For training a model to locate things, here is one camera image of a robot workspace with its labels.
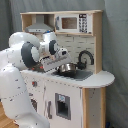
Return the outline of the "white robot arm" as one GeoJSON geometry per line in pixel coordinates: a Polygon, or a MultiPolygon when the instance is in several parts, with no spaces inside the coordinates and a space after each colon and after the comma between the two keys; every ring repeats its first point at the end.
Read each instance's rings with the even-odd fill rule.
{"type": "Polygon", "coordinates": [[[40,60],[45,71],[71,61],[67,49],[58,46],[53,31],[45,31],[42,41],[30,33],[13,33],[9,47],[0,51],[0,100],[5,115],[19,128],[50,128],[48,119],[35,111],[21,75],[40,60]]]}

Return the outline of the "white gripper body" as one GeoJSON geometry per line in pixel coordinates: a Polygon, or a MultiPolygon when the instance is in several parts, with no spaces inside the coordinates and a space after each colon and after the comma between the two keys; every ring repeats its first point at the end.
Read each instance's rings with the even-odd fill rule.
{"type": "Polygon", "coordinates": [[[47,56],[41,60],[41,64],[43,65],[43,69],[45,72],[70,62],[71,62],[71,56],[66,48],[60,48],[54,54],[53,58],[47,56]]]}

